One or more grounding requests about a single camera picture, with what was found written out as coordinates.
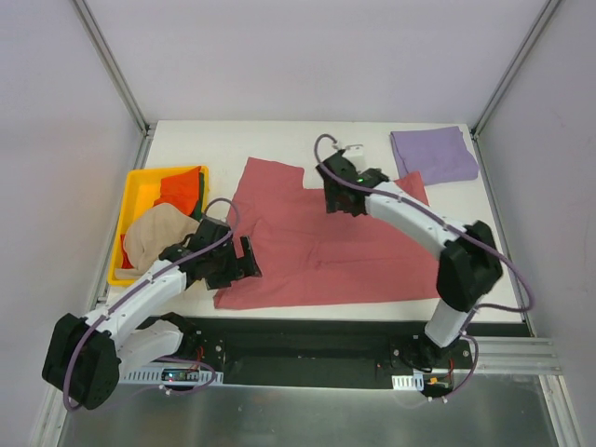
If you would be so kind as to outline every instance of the purple towel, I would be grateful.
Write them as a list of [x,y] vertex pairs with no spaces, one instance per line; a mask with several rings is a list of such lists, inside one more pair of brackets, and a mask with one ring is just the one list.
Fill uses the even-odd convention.
[[391,145],[400,178],[415,170],[426,185],[478,177],[478,164],[458,126],[391,132]]

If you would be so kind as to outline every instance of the white table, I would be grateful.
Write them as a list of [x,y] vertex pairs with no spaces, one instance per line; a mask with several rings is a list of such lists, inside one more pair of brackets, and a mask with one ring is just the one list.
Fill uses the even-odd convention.
[[[304,186],[321,188],[322,181],[315,171],[313,142],[321,133],[330,133],[343,144],[361,143],[368,167],[381,168],[392,179],[398,172],[391,151],[389,132],[392,130],[435,129],[450,125],[400,123],[334,123],[334,122],[275,122],[275,121],[160,121],[147,157],[146,168],[185,165],[206,165],[210,170],[210,199],[232,198],[244,170],[247,158],[254,156],[305,168]],[[468,151],[475,156],[466,125],[464,133]],[[321,156],[330,155],[327,142],[321,144]],[[494,217],[482,178],[473,182],[444,183],[427,187],[430,206],[464,223],[482,220],[495,229]],[[227,207],[216,205],[210,215],[222,218]],[[493,231],[500,249],[498,234]],[[112,288],[108,302],[121,289]],[[355,320],[428,320],[438,298],[401,303],[365,305],[319,305],[276,307],[253,310],[225,310],[213,307],[214,291],[207,291],[203,281],[170,300],[157,314],[177,312],[188,317],[227,318],[297,318]],[[517,306],[508,272],[494,286],[484,302]],[[474,321],[519,322],[518,314],[483,309]]]

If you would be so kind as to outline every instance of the wall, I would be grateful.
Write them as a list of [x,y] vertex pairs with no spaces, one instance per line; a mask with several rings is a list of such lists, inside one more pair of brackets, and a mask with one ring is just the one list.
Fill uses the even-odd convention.
[[545,0],[89,0],[150,121],[473,124]]
[[596,2],[568,0],[481,135],[514,260],[596,445]]
[[140,134],[73,8],[0,6],[0,445],[29,444],[49,337],[80,314]]

